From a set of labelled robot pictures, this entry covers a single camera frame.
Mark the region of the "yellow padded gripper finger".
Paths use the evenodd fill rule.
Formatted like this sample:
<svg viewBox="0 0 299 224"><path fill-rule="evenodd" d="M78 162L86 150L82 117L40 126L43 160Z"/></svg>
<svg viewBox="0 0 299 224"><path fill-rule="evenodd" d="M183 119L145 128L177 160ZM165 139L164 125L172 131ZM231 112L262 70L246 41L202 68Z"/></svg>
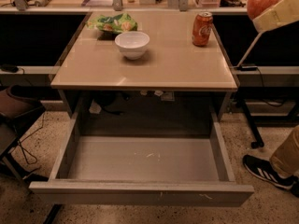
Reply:
<svg viewBox="0 0 299 224"><path fill-rule="evenodd" d="M299 0L280 0L253 20L258 33L299 21Z"/></svg>

